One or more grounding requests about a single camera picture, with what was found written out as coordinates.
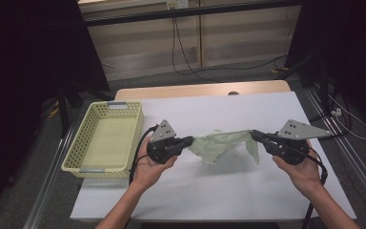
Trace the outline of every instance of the white table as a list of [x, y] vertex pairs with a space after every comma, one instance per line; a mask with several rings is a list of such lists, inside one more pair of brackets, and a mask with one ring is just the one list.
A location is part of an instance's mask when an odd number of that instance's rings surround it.
[[[288, 119], [308, 123], [295, 93], [142, 99], [146, 131], [163, 118], [177, 136], [256, 129], [274, 133]], [[329, 172], [325, 187], [345, 212], [356, 215], [316, 139], [313, 148]], [[303, 219], [309, 201], [258, 144], [260, 164], [235, 145], [214, 165], [184, 150], [173, 168], [141, 198], [132, 214], [140, 221], [280, 221]], [[72, 219], [102, 219], [128, 186], [124, 180], [85, 179]]]

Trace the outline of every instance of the hand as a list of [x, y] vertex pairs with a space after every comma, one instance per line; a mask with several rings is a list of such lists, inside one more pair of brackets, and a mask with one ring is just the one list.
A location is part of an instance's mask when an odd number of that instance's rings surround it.
[[139, 159], [136, 170], [135, 177], [132, 183], [138, 185], [140, 188], [147, 190], [151, 186], [153, 186], [160, 178], [162, 173], [171, 168], [174, 165], [174, 162], [177, 160], [177, 156], [171, 157], [165, 164], [158, 164], [151, 160], [147, 156], [147, 147], [148, 142], [150, 141], [149, 137], [146, 137], [144, 142], [139, 149], [137, 159]]
[[[316, 158], [316, 154], [312, 150], [309, 152], [309, 155]], [[320, 182], [317, 164], [310, 159], [305, 158], [304, 161], [298, 165], [287, 164], [279, 156], [273, 156], [273, 161], [280, 169], [290, 176], [295, 188], [306, 198], [318, 188], [323, 187]]]

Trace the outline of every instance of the metal frame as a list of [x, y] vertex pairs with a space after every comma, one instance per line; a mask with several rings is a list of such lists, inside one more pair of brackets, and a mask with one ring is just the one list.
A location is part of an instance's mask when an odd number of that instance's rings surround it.
[[156, 12], [138, 13], [126, 16], [112, 16], [112, 17], [87, 19], [83, 23], [83, 25], [87, 27], [96, 27], [96, 26], [106, 26], [112, 24], [122, 24], [138, 21], [150, 21], [150, 20], [158, 20], [174, 17], [187, 17], [187, 16], [197, 16], [197, 15], [215, 14], [223, 12], [292, 7], [292, 6], [300, 6], [304, 2], [305, 2], [304, 0], [274, 0], [274, 1], [257, 1], [243, 4], [231, 4], [215, 7], [199, 7], [199, 8], [181, 9], [181, 10], [163, 10]]

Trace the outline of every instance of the basket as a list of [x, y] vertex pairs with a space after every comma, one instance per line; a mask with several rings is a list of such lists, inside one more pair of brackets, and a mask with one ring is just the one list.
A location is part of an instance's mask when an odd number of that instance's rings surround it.
[[76, 177], [128, 177], [143, 122], [140, 102], [92, 103], [61, 169]]

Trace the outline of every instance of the crumpled cloth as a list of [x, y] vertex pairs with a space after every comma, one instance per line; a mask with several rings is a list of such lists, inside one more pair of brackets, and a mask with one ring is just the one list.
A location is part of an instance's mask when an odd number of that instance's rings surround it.
[[189, 146], [187, 149], [195, 155], [201, 156], [205, 163], [214, 164], [218, 161], [218, 157], [226, 152], [228, 148], [242, 141], [245, 141], [246, 150], [258, 164], [257, 143], [252, 139], [250, 131], [222, 133], [221, 130], [215, 130], [210, 135], [195, 137], [192, 146]]

